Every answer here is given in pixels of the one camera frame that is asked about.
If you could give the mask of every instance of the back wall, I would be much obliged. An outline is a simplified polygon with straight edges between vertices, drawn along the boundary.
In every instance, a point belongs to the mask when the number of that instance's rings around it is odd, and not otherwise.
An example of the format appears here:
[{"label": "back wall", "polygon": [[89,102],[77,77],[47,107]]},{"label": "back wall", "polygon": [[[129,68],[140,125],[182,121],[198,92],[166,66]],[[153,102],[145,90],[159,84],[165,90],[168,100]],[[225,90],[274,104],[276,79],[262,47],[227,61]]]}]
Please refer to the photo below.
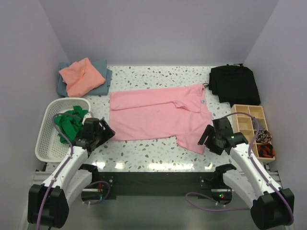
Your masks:
[{"label": "back wall", "polygon": [[242,63],[278,0],[40,0],[68,58]]}]

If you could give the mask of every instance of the blue towel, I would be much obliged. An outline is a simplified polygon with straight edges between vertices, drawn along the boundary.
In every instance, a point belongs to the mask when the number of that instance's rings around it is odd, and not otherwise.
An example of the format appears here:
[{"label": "blue towel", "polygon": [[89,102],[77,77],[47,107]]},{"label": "blue towel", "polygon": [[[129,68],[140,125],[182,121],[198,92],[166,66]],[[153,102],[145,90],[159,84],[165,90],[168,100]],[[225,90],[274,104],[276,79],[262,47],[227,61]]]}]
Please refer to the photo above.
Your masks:
[{"label": "blue towel", "polygon": [[[60,69],[68,67],[70,64],[61,62],[60,63]],[[109,93],[109,88],[111,85],[111,79],[112,79],[112,71],[106,68],[106,61],[100,60],[92,62],[92,65],[98,70],[98,72],[106,79],[106,82],[98,86],[95,89],[92,89],[89,91],[86,95],[107,95]],[[63,82],[62,76],[59,74],[59,82],[58,82],[58,88],[57,93],[60,96],[67,97],[66,92],[66,86],[67,84]]]}]

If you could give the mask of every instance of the terrazzo table surface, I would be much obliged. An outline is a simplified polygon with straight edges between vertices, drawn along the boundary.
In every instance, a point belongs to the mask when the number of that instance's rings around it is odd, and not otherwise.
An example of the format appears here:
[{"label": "terrazzo table surface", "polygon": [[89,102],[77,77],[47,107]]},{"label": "terrazzo table surface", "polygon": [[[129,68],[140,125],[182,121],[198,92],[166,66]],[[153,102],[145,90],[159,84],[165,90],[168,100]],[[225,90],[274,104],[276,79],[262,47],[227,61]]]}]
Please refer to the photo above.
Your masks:
[{"label": "terrazzo table surface", "polygon": [[[113,71],[110,91],[157,89],[190,86],[209,82],[211,67],[184,66],[109,66]],[[109,121],[108,96],[84,96],[91,103],[97,118]],[[229,103],[219,103],[218,96],[206,89],[206,103],[212,119],[231,113]],[[176,137],[110,141],[92,152],[87,164],[98,167],[100,172],[212,172],[216,166],[232,163],[224,152],[221,156],[205,149],[203,155],[186,150],[176,143]],[[57,164],[47,164],[46,171],[53,171]]]}]

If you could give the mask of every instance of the plastic basket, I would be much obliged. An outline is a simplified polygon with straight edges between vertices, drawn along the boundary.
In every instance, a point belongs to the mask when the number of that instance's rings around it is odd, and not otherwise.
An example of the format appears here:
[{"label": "plastic basket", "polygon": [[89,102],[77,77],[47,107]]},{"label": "plastic basket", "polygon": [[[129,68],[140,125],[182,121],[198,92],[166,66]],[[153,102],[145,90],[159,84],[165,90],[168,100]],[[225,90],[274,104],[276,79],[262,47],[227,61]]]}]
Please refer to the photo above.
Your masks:
[{"label": "plastic basket", "polygon": [[59,141],[58,132],[53,127],[51,119],[54,114],[72,110],[74,105],[79,105],[88,111],[91,110],[90,103],[83,98],[61,98],[48,105],[35,147],[35,155],[39,160],[61,162],[66,155],[69,145]]}]

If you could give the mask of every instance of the pink cloth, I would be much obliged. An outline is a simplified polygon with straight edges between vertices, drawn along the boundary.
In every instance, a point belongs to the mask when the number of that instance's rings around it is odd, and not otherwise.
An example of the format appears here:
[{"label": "pink cloth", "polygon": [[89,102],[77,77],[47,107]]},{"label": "pink cloth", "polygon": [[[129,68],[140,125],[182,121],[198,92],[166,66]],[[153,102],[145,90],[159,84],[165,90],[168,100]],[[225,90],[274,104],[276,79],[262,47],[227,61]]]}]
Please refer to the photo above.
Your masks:
[{"label": "pink cloth", "polygon": [[88,58],[72,63],[59,73],[63,82],[67,84],[66,91],[69,97],[82,97],[106,81]]},{"label": "pink cloth", "polygon": [[211,113],[203,84],[188,87],[112,92],[111,140],[143,140],[177,137],[178,145],[203,154],[198,145]]}]

